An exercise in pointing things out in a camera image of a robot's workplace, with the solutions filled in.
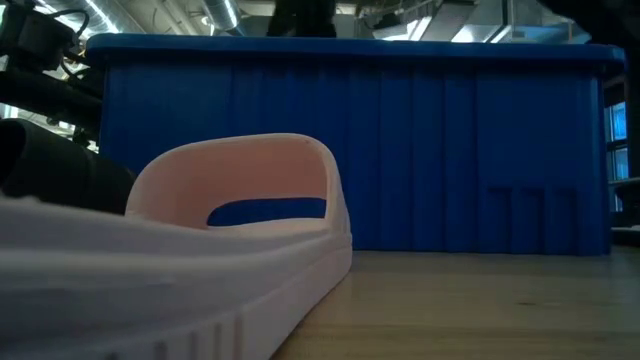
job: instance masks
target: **white foam object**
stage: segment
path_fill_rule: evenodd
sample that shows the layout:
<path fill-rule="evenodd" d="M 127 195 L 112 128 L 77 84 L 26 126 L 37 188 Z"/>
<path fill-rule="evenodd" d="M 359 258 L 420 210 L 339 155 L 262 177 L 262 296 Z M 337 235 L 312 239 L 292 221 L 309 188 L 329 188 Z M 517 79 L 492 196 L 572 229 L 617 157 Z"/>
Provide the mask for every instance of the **white foam object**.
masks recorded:
<path fill-rule="evenodd" d="M 207 226 L 289 197 L 325 198 L 325 217 Z M 169 151 L 125 217 L 3 199 L 0 236 L 2 359 L 268 359 L 351 266 L 335 160 L 294 134 Z"/>

